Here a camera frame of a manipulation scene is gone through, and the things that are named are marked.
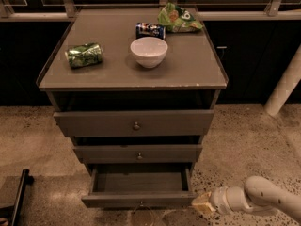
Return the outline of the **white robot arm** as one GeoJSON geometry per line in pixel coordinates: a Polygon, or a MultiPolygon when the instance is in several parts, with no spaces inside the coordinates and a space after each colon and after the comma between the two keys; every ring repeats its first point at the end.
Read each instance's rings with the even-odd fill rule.
{"type": "MultiPolygon", "coordinates": [[[[301,45],[281,76],[264,109],[275,116],[301,80],[301,45]]],[[[192,206],[201,213],[229,215],[245,212],[250,215],[274,215],[283,212],[301,223],[301,197],[290,193],[261,176],[248,177],[242,187],[219,187],[196,197],[192,206]]]]}

